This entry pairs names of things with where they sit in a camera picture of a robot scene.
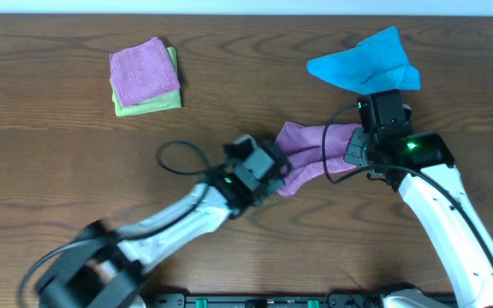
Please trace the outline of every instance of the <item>green towel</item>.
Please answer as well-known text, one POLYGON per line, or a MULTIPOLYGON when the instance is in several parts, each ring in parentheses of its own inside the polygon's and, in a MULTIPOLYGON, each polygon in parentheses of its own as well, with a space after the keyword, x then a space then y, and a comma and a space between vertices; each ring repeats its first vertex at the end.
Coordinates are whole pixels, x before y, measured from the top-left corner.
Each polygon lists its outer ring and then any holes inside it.
MULTIPOLYGON (((174 47, 168 47, 167 50, 169 51, 170 60, 172 60, 175 71, 178 73, 176 49, 174 47)), ((111 84, 111 89, 113 90, 111 100, 116 106, 116 116, 143 115, 150 112, 170 110, 181 107, 180 90, 172 91, 158 97, 147 99, 144 102, 133 106, 122 107, 121 104, 119 104, 119 98, 117 98, 116 90, 113 87, 113 84, 111 84)))

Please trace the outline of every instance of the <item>stacked towels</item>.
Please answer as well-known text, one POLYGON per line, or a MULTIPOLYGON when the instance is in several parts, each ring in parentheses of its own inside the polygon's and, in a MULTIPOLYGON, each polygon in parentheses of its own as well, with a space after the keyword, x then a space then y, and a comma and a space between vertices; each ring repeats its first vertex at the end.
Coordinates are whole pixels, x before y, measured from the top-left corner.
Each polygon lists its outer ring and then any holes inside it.
POLYGON ((158 38, 110 55, 116 116, 134 116, 181 107, 176 50, 158 38))

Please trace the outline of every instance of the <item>microfiber cloth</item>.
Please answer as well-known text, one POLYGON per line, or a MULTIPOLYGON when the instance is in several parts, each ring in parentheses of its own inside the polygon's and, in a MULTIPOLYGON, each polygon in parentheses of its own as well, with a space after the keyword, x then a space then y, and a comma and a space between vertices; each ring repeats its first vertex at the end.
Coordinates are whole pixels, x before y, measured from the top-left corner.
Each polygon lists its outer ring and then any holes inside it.
MULTIPOLYGON (((173 47, 167 48, 170 55, 170 60, 172 61, 173 68, 178 71, 178 61, 176 59, 176 50, 173 47)), ((181 97, 180 90, 172 91, 170 93, 160 95, 155 98, 147 99, 146 101, 140 102, 136 105, 129 107, 122 107, 119 104, 119 98, 116 95, 115 87, 110 80, 111 87, 114 90, 112 100, 116 106, 116 116, 136 116, 145 113, 156 112, 161 110, 169 110, 181 107, 181 97)))
MULTIPOLYGON (((343 161, 347 144, 353 130, 359 124, 330 125, 326 133, 326 163, 330 173, 338 173, 357 166, 343 161)), ((286 122, 277 136, 276 144, 288 156, 292 171, 284 179, 284 187, 278 193, 292 197, 307 181, 324 173, 323 126, 305 127, 294 122, 286 122)))
POLYGON ((158 38, 110 55, 110 70, 122 107, 180 89, 169 53, 158 38))
POLYGON ((396 27, 360 41, 351 50, 312 59, 307 62, 307 71, 334 86, 363 95, 421 88, 419 72, 410 65, 396 27))

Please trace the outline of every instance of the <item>green led light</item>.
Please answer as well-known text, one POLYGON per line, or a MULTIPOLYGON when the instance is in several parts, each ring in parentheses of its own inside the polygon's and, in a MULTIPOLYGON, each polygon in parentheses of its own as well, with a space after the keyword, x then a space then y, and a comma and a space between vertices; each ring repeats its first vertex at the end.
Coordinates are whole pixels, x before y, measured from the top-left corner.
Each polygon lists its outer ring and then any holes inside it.
POLYGON ((207 308, 209 306, 209 301, 206 299, 197 299, 195 301, 195 308, 207 308))
POLYGON ((408 142, 407 143, 407 147, 408 147, 408 150, 413 150, 414 148, 416 148, 418 145, 416 145, 415 143, 413 142, 408 142))
POLYGON ((308 300, 307 301, 307 308, 318 308, 318 300, 308 300))

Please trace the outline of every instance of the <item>wire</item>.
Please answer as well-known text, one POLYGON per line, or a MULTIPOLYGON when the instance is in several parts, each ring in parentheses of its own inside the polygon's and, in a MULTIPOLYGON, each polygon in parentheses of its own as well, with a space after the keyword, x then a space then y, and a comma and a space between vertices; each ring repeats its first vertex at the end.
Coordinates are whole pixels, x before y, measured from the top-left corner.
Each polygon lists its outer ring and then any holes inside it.
POLYGON ((342 109, 338 110, 337 112, 332 115, 328 123, 324 125, 324 130, 323 130, 323 144, 322 144, 322 151, 323 151, 323 169, 324 169, 324 175, 326 175, 326 178, 329 179, 330 182, 334 183, 334 180, 332 179, 332 176, 330 176, 329 169, 326 165, 326 133, 329 130, 330 124, 334 122, 334 119, 339 116, 343 111, 345 110, 350 110, 353 108, 357 108, 358 104, 350 104, 349 106, 345 106, 342 109))
MULTIPOLYGON (((205 174, 207 172, 210 172, 214 168, 219 168, 219 167, 222 166, 222 165, 219 165, 219 166, 213 168, 211 166, 211 164, 210 164, 210 162, 209 162, 206 154, 198 146, 196 146, 195 144, 193 144, 191 142, 187 142, 187 141, 183 141, 183 140, 170 141, 170 142, 167 142, 167 143, 161 145, 157 149, 156 159, 157 159, 157 163, 159 164, 159 166, 161 166, 161 168, 163 168, 163 169, 165 169, 165 170, 167 170, 167 171, 169 171, 169 172, 171 172, 173 174, 176 174, 176 175, 202 175, 202 174, 205 174), (166 164, 164 164, 163 163, 163 159, 162 159, 163 152, 164 152, 164 150, 166 150, 167 148, 169 148, 172 145, 184 145, 184 146, 187 146, 187 147, 193 149, 201 157, 201 160, 205 164, 206 169, 199 170, 199 171, 193 171, 193 172, 183 172, 183 171, 179 171, 179 170, 176 170, 176 169, 172 169, 171 167, 169 167, 166 164)), ((172 222, 169 222, 166 225, 162 226, 161 228, 158 228, 156 230, 152 230, 150 232, 145 232, 145 233, 142 233, 142 234, 135 234, 135 235, 130 235, 130 236, 122 236, 122 237, 119 237, 117 239, 115 239, 115 238, 109 238, 109 240, 114 240, 115 242, 119 242, 121 240, 142 240, 142 239, 151 237, 151 236, 153 236, 155 234, 158 234, 160 232, 163 232, 165 229, 170 228, 175 223, 179 222, 181 219, 183 219, 187 215, 191 214, 193 211, 197 210, 197 208, 199 207, 199 205, 201 204, 201 202, 203 202, 203 199, 205 199, 206 194, 209 192, 209 188, 210 187, 211 186, 207 183, 205 189, 203 190, 203 192, 201 193, 201 195, 199 196, 199 198, 197 199, 197 201, 195 201, 195 203, 188 210, 186 210, 182 215, 180 215, 179 217, 177 217, 172 222)), ((40 258, 36 263, 34 263, 28 269, 28 271, 26 272, 26 274, 21 278, 21 280, 19 282, 19 285, 18 285, 18 289, 16 291, 16 304, 20 308, 27 308, 26 301, 24 300, 24 290, 26 288, 27 282, 30 280, 30 278, 32 278, 33 273, 35 273, 35 271, 38 270, 39 267, 41 267, 43 264, 45 264, 47 261, 49 261, 53 257, 59 255, 60 253, 63 253, 63 252, 66 252, 66 251, 75 249, 77 247, 89 245, 93 241, 100 240, 102 238, 103 238, 103 236, 102 237, 91 238, 91 239, 87 239, 87 240, 77 240, 77 241, 71 242, 71 243, 69 243, 69 244, 67 244, 65 246, 60 246, 57 249, 55 249, 55 250, 47 253, 42 258, 40 258)))
POLYGON ((161 228, 157 228, 155 230, 149 231, 149 232, 144 232, 141 234, 135 234, 135 235, 126 235, 122 236, 119 238, 119 241, 121 240, 143 240, 147 239, 149 237, 152 237, 153 235, 159 234, 163 232, 164 230, 172 227, 175 225, 175 223, 179 222, 180 220, 184 219, 186 216, 197 210, 201 202, 203 202, 203 199, 205 199, 206 194, 209 192, 209 189, 211 188, 210 185, 206 185, 205 189, 203 189, 203 192, 201 193, 201 196, 195 201, 195 203, 188 209, 186 210, 182 215, 178 216, 175 220, 172 222, 167 223, 166 225, 162 226, 161 228))
POLYGON ((60 246, 52 252, 47 253, 41 259, 39 259, 36 263, 34 263, 21 278, 21 281, 18 284, 18 289, 16 291, 16 304, 20 308, 27 308, 26 301, 24 300, 24 289, 26 288, 27 282, 32 278, 33 273, 38 270, 41 265, 45 264, 47 261, 57 256, 60 253, 66 252, 68 250, 75 249, 77 247, 85 246, 93 242, 95 239, 89 240, 78 240, 75 242, 71 242, 67 245, 60 246))
POLYGON ((155 157, 157 159, 157 163, 159 164, 159 166, 161 168, 163 168, 163 169, 165 169, 165 170, 167 170, 170 173, 173 173, 175 175, 202 175, 205 172, 207 172, 208 169, 211 168, 211 164, 209 163, 209 159, 206 157, 203 150, 201 150, 198 146, 194 145, 193 143, 187 142, 184 140, 174 140, 174 141, 170 141, 170 142, 167 142, 167 143, 159 146, 159 148, 157 149, 157 153, 155 154, 155 157), (171 167, 164 164, 163 159, 162 159, 163 152, 172 145, 184 145, 184 146, 187 146, 187 147, 193 149, 197 154, 199 154, 199 157, 201 157, 201 160, 203 160, 203 163, 205 164, 206 169, 199 170, 199 171, 193 171, 193 172, 183 172, 183 171, 178 171, 176 169, 172 169, 171 167))
POLYGON ((478 244, 480 245, 481 249, 483 250, 484 255, 488 259, 488 262, 490 263, 490 267, 493 270, 492 253, 490 252, 490 249, 488 248, 488 246, 484 242, 482 236, 478 232, 477 227, 475 227, 475 225, 472 223, 471 218, 469 218, 469 215, 467 215, 467 213, 465 212, 465 210, 461 206, 460 202, 456 201, 456 199, 454 199, 454 197, 452 197, 452 195, 446 189, 444 189, 440 184, 438 184, 435 180, 431 179, 429 176, 424 175, 418 171, 412 170, 410 168, 402 167, 402 166, 398 166, 398 165, 374 164, 372 166, 365 166, 365 167, 358 168, 355 171, 350 172, 350 173, 342 176, 341 178, 333 181, 333 184, 340 184, 347 179, 350 179, 350 178, 352 178, 358 174, 361 174, 361 173, 368 171, 368 170, 371 170, 371 169, 396 169, 396 170, 405 171, 411 175, 418 176, 420 179, 426 181, 429 185, 431 185, 438 192, 440 192, 452 204, 453 210, 457 210, 458 213, 460 213, 461 218, 463 218, 463 220, 466 222, 467 226, 471 230, 472 234, 474 235, 475 239, 477 240, 478 244))
MULTIPOLYGON (((475 239, 477 240, 478 244, 480 245, 480 248, 483 250, 484 255, 488 259, 488 262, 490 263, 490 267, 493 270, 493 256, 492 256, 492 253, 490 252, 490 249, 488 248, 488 246, 484 242, 482 236, 478 232, 477 227, 475 227, 475 225, 472 223, 471 218, 469 217, 469 215, 467 215, 467 213, 465 212, 465 210, 461 206, 461 203, 459 203, 458 201, 456 201, 454 199, 454 197, 452 197, 452 195, 450 195, 450 193, 446 189, 444 189, 440 184, 438 184, 436 181, 434 181, 433 179, 431 179, 429 176, 424 175, 424 174, 422 174, 422 173, 420 173, 418 171, 412 170, 410 168, 406 168, 406 167, 402 167, 402 166, 398 166, 398 165, 393 165, 393 164, 373 164, 372 166, 365 166, 365 167, 358 168, 355 171, 350 172, 347 175, 344 175, 344 176, 342 176, 341 178, 339 178, 337 180, 332 179, 332 177, 330 176, 330 172, 328 171, 328 167, 326 165, 326 149, 325 149, 326 133, 327 133, 327 131, 329 129, 329 126, 334 122, 335 118, 338 115, 340 115, 343 111, 353 109, 356 106, 358 106, 358 105, 357 104, 351 104, 349 106, 346 106, 346 107, 338 110, 329 119, 328 123, 326 123, 326 125, 324 126, 324 130, 323 130, 323 142, 322 142, 323 143, 322 144, 322 146, 323 146, 322 147, 322 159, 323 159, 324 174, 326 175, 326 178, 332 184, 340 184, 343 181, 345 181, 347 179, 350 179, 351 177, 353 177, 355 175, 358 175, 358 174, 363 173, 365 171, 369 171, 371 169, 396 169, 396 170, 401 170, 401 171, 408 172, 410 175, 416 175, 416 176, 418 176, 420 179, 426 181, 429 185, 431 185, 438 192, 440 192, 452 204, 453 209, 458 210, 458 213, 460 213, 461 218, 463 218, 463 220, 465 221, 466 225, 471 230, 473 236, 475 237, 475 239)), ((377 127, 371 128, 371 130, 369 132, 369 139, 368 139, 369 141, 371 139, 372 134, 375 132, 375 128, 377 128, 377 127)))

